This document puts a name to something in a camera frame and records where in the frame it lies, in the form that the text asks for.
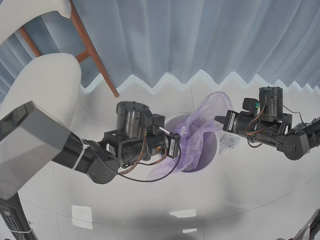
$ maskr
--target barcode label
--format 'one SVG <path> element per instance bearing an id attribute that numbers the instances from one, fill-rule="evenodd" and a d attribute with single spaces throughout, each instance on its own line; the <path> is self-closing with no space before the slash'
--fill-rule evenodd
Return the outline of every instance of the barcode label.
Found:
<path id="1" fill-rule="evenodd" d="M 170 151 L 169 151 L 169 156 L 173 157 L 174 156 L 174 144 L 176 141 L 174 139 L 171 139 L 171 144 L 170 144 Z"/>
<path id="2" fill-rule="evenodd" d="M 231 131 L 232 129 L 232 125 L 233 125 L 233 122 L 235 120 L 235 116 L 236 114 L 235 113 L 232 113 L 232 117 L 231 117 L 231 120 L 230 120 L 230 124 L 229 124 L 229 130 Z"/>

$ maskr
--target cylindrical motor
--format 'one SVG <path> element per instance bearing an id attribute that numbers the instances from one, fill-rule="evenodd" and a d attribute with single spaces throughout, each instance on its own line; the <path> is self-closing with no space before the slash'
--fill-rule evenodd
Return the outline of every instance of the cylindrical motor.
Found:
<path id="1" fill-rule="evenodd" d="M 261 87 L 259 88 L 260 109 L 266 105 L 262 115 L 265 117 L 279 117 L 283 112 L 282 88 Z"/>
<path id="2" fill-rule="evenodd" d="M 123 101 L 117 104 L 116 130 L 130 138 L 141 138 L 144 127 L 152 124 L 149 107 L 135 101 Z"/>

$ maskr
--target white chair seat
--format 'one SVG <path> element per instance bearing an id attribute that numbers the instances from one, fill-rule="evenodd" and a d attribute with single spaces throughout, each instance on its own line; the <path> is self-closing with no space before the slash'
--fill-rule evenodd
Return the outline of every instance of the white chair seat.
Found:
<path id="1" fill-rule="evenodd" d="M 0 119 L 16 107 L 34 101 L 70 127 L 81 82 L 77 59 L 67 53 L 53 53 L 32 60 L 18 75 L 2 102 Z"/>

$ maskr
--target gray curtain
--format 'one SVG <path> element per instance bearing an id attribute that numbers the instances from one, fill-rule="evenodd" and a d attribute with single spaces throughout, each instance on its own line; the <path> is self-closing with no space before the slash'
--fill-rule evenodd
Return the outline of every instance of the gray curtain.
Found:
<path id="1" fill-rule="evenodd" d="M 131 74 L 154 87 L 170 72 L 186 83 L 199 70 L 220 84 L 232 71 L 273 84 L 320 86 L 320 0 L 74 0 L 115 86 Z M 85 46 L 58 12 L 25 25 L 42 54 Z M 19 33 L 0 46 L 0 101 L 34 54 Z M 99 74 L 81 63 L 82 85 Z"/>

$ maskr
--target trash bag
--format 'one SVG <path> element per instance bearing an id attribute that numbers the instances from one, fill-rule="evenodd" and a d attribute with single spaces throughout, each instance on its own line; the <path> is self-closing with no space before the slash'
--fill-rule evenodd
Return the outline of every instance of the trash bag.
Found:
<path id="1" fill-rule="evenodd" d="M 197 167 L 203 141 L 206 141 L 212 132 L 222 130 L 223 125 L 214 120 L 215 116 L 225 116 L 228 110 L 233 110 L 228 95 L 217 91 L 205 97 L 197 109 L 182 119 L 174 130 L 174 134 L 181 136 L 181 158 L 172 174 Z M 177 157 L 165 158 L 149 173 L 147 179 L 154 180 L 165 176 L 177 161 Z"/>

